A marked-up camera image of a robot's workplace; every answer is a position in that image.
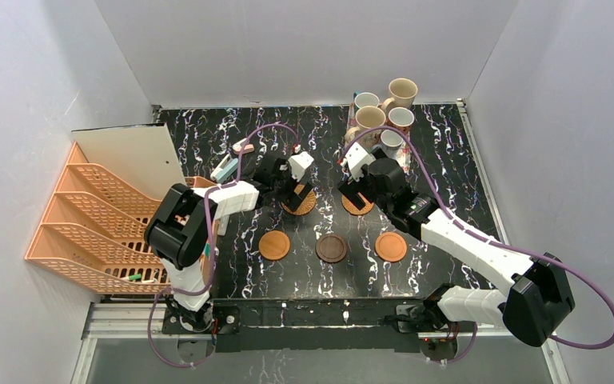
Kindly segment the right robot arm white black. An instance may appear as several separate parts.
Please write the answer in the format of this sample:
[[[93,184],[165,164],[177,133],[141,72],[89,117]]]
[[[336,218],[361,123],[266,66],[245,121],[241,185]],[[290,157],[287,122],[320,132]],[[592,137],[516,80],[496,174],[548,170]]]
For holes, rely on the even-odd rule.
[[[341,163],[350,175],[338,189],[355,207],[375,204],[397,230],[443,250],[495,286],[441,286],[425,299],[426,322],[503,326],[521,342],[541,346],[573,311],[566,271],[553,256],[540,260],[504,250],[479,230],[450,218],[435,198],[409,185],[394,159],[360,153],[345,155]]]

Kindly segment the light wooden coaster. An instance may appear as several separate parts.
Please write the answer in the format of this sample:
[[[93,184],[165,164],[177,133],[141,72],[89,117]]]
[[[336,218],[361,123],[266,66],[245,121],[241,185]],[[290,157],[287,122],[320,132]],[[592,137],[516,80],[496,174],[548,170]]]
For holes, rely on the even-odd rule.
[[[399,262],[407,253],[407,242],[397,233],[384,232],[375,241],[375,251],[386,262]]]
[[[278,261],[290,251],[290,240],[284,232],[272,230],[260,238],[258,248],[263,258]]]

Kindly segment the woven rattan coaster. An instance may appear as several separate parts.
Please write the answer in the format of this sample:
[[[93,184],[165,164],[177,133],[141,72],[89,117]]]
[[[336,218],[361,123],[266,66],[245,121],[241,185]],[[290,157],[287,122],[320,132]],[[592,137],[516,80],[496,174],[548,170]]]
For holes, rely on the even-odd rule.
[[[365,203],[364,207],[357,208],[350,200],[346,198],[346,196],[341,196],[342,206],[348,213],[354,216],[363,216],[372,210],[374,204],[366,200],[365,197],[363,197],[363,201]]]
[[[294,216],[302,216],[302,215],[308,214],[315,207],[315,205],[316,205],[316,194],[315,194],[314,190],[311,190],[306,195],[305,199],[302,201],[302,203],[299,205],[299,207],[296,208],[295,210],[291,210],[284,203],[281,203],[281,208],[285,212],[287,212],[289,214],[292,214]]]

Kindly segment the dark walnut wooden coaster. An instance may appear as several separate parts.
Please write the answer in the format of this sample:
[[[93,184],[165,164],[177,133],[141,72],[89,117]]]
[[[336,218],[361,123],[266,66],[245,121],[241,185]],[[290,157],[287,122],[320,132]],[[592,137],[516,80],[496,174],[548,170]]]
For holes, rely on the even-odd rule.
[[[316,254],[323,262],[338,263],[347,253],[346,241],[338,234],[324,234],[317,240]]]

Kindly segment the floral tray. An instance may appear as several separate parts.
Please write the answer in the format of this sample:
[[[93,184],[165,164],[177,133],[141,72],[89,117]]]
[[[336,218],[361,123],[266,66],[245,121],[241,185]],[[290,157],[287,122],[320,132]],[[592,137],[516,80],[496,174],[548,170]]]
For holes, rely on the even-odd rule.
[[[347,132],[347,130],[348,130],[349,128],[354,127],[354,123],[355,123],[355,113],[356,113],[356,112],[357,112],[357,110],[355,109],[355,107],[354,107],[354,106],[351,106],[351,107],[350,107],[350,111],[349,111],[349,122],[348,122],[348,128],[346,129],[346,132]],[[399,135],[401,135],[401,136],[403,137],[403,139],[404,139],[404,137],[406,137],[406,138],[408,138],[408,137],[409,137],[409,136],[404,135],[404,134],[403,134],[402,132],[400,132],[398,129],[396,129],[396,128],[394,128],[394,127],[390,126],[390,125],[388,124],[388,115],[387,115],[387,114],[385,114],[385,115],[386,115],[386,122],[385,122],[385,124],[384,124],[383,126],[378,126],[378,127],[376,127],[376,128],[372,128],[372,129],[370,130],[370,132],[374,132],[374,131],[378,131],[378,130],[380,130],[380,131],[381,131],[381,133],[382,133],[384,130],[393,130],[393,131],[397,132]],[[365,148],[365,149],[366,149],[366,150],[374,150],[374,149],[377,149],[377,148],[382,149],[382,147],[381,147],[381,143],[380,143],[380,139],[379,139],[379,142],[378,142],[378,143],[377,143],[377,144],[376,144],[376,145],[375,145],[375,146],[374,146],[372,149],[366,149],[366,148]],[[402,145],[402,147],[401,147],[401,148],[400,148],[400,150],[398,151],[398,153],[397,153],[397,157],[396,157],[396,158],[394,158],[394,159],[395,159],[395,160],[396,160],[396,161],[399,163],[399,165],[402,167],[402,169],[403,169],[404,171],[408,171],[408,170],[409,170],[409,163],[410,163],[410,158],[409,158],[409,157],[410,157],[410,154],[409,154],[409,151],[410,151],[410,149],[409,149],[409,145],[408,145],[408,143],[405,141],[405,143]]]

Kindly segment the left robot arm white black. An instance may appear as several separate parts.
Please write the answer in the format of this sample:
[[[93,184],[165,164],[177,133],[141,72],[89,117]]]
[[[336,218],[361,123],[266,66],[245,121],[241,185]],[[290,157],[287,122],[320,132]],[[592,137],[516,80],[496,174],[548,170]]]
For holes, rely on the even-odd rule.
[[[166,305],[179,322],[195,332],[212,322],[209,290],[217,247],[215,221],[278,202],[295,210],[310,192],[314,159],[303,151],[288,158],[272,154],[238,181],[209,187],[176,183],[167,191],[144,233],[170,280]]]

